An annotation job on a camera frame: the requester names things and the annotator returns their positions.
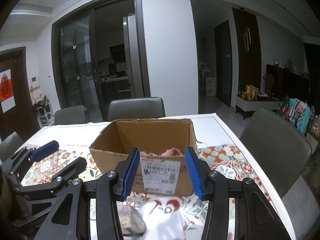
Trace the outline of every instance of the white cloth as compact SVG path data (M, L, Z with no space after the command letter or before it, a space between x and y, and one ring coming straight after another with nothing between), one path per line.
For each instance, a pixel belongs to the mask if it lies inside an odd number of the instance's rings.
M185 240L181 215L174 208L147 202L140 210L147 231L141 240Z

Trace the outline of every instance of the gray dining chair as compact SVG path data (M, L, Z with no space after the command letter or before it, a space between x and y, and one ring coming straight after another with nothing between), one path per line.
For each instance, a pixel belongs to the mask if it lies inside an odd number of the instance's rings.
M162 98L129 98L114 100L109 105L108 121L130 118L165 117Z
M17 132L10 134L0 144L0 162L4 162L6 159L10 158L22 145L23 141Z
M87 123L84 106L72 106L58 110L54 114L54 124L83 124Z
M300 176L311 156L310 143L297 128L265 109L253 114L240 141L281 197L296 239L304 239L320 215L314 195Z
M282 198L301 174L311 146L297 128L278 114L256 111L240 141L258 162Z

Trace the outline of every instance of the dining table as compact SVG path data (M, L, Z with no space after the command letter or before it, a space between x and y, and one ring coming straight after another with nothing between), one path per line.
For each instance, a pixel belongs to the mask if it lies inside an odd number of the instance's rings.
M170 116L161 119L183 118L191 119L193 122L198 152L200 153L199 158L206 160L212 170L219 171L227 178L237 180L242 180L245 177L252 178L278 213L291 239L296 240L292 222L280 196L254 157L230 128L215 113ZM102 174L92 158L89 147L109 124L110 122L89 122L87 124L53 125L41 128L23 146L27 148L40 147L55 140L60 145L59 151L39 163L34 163L23 178L22 185L50 182L55 173L77 157L84 157L87 160L87 168L79 175L79 178L83 181L98 179ZM141 211L152 203L160 203L164 207L173 203L174 208L167 209L169 210L167 213L178 217L179 223L174 223L175 225L168 223L167 227L173 227L170 230L176 228L179 233L172 237L148 234L149 228L156 228L157 220L159 220L159 213L153 217L151 213L148 213L148 216L142 216L147 232L141 239L191 240L201 238L208 202L201 202L194 194L191 196L165 196L132 192L125 202L118 202L117 204L131 205L136 210ZM228 240L234 239L234 231L235 201L230 199ZM91 200L90 205L90 232L91 239L97 239L95 199Z

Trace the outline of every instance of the blue gripper pad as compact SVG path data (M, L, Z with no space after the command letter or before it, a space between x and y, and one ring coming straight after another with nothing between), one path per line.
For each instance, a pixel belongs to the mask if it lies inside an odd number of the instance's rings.
M30 162L39 162L54 152L59 150L59 143L55 140L41 146L40 148L33 151Z
M127 169L126 175L124 176L123 190L122 190L122 197L124 199L126 199L127 196L131 194L131 189L133 186L134 178L136 177L136 174L137 174L139 163L140 163L140 151L136 149L130 161L130 165Z
M199 160L194 150L193 150L193 154L195 155L196 159ZM187 167L189 178L193 187L193 191L195 192L195 195L197 195L198 198L202 201L204 198L203 182L198 172L197 166L195 164L194 156L192 156L189 148L185 150L184 161L186 163L186 167Z

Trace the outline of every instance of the wooden door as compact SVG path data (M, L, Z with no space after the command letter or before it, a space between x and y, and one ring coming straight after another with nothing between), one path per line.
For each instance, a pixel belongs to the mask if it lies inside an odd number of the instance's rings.
M255 15L232 9L236 24L239 78L238 91L246 85L261 86L261 46L258 22Z
M39 130L39 123L32 111L29 86L27 81L25 47L0 54L0 136L6 139L14 131L26 141ZM13 95L14 105L8 106L4 98Z
M230 107L232 91L232 48L229 21L215 27L217 98Z

